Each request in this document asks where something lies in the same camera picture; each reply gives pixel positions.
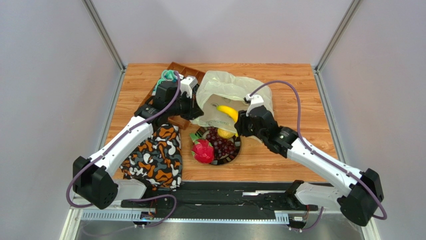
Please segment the yellow banana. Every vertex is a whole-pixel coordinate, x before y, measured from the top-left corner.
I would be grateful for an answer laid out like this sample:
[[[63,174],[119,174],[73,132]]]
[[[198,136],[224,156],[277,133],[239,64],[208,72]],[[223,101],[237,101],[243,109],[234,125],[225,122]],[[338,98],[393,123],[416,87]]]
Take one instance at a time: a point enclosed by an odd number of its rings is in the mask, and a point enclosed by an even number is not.
[[[235,123],[238,121],[239,112],[232,107],[226,105],[219,105],[216,109],[222,113],[227,114]]]

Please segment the yellow lemon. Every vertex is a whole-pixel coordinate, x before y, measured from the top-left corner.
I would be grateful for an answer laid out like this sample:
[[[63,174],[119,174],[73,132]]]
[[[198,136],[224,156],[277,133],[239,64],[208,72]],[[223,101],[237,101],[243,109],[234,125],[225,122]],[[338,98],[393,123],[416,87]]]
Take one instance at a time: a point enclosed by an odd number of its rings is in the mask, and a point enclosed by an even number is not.
[[[231,139],[235,136],[235,133],[222,128],[218,128],[217,135],[223,139]]]

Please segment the translucent plastic bag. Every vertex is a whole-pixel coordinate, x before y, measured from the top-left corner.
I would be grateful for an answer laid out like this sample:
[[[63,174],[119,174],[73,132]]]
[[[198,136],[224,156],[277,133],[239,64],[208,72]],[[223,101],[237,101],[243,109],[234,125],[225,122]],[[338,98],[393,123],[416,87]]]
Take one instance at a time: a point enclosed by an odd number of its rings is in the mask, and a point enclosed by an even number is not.
[[[190,122],[200,127],[215,127],[236,133],[235,121],[228,114],[217,110],[227,106],[236,111],[246,111],[249,104],[244,98],[263,83],[257,79],[235,76],[226,71],[209,70],[205,73],[196,92],[196,102],[203,115]]]

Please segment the dark red grape bunch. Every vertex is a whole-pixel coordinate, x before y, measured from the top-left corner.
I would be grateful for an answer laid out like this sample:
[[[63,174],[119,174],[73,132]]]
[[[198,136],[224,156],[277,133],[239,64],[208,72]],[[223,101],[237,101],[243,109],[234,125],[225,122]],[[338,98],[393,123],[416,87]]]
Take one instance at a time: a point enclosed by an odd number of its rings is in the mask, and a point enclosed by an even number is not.
[[[221,138],[217,134],[218,128],[208,127],[205,133],[205,139],[208,140],[214,148],[214,156],[216,159],[225,158],[233,154],[236,150],[234,137],[230,139]]]

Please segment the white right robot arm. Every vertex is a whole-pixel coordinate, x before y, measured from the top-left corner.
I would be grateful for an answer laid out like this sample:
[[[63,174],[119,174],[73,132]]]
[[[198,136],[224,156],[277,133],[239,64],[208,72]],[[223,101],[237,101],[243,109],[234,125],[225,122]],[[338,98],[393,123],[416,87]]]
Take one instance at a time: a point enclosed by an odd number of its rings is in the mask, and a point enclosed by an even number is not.
[[[236,114],[239,136],[256,137],[274,154],[295,161],[330,183],[314,186],[296,181],[290,194],[303,205],[339,209],[352,223],[365,227],[382,205],[384,193],[379,174],[371,168],[362,171],[320,151],[298,133],[279,126],[264,106]]]

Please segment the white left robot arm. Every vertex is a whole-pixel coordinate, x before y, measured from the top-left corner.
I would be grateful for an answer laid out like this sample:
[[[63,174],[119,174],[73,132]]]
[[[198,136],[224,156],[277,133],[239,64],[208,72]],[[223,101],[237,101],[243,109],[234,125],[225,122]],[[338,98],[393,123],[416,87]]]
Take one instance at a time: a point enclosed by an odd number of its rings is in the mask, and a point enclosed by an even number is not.
[[[79,207],[71,200],[71,191],[88,201],[86,207],[95,206],[100,210],[114,201],[141,199],[147,189],[142,182],[114,180],[112,176],[124,159],[169,117],[194,120],[204,114],[196,101],[198,87],[198,81],[190,77],[161,82],[155,94],[135,111],[127,125],[108,144],[89,158],[79,156],[73,162],[73,178],[66,189],[67,202]]]

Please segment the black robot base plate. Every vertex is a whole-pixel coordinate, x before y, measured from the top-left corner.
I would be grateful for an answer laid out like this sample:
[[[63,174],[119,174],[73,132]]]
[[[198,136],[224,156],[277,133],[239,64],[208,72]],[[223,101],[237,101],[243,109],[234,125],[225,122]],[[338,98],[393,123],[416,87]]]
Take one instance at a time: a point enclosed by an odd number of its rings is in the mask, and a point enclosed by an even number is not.
[[[179,219],[268,220],[276,211],[304,216],[317,212],[316,205],[305,206],[286,193],[290,182],[185,181],[175,190],[149,187],[146,202],[123,200],[122,208],[153,211],[155,217],[171,213]]]

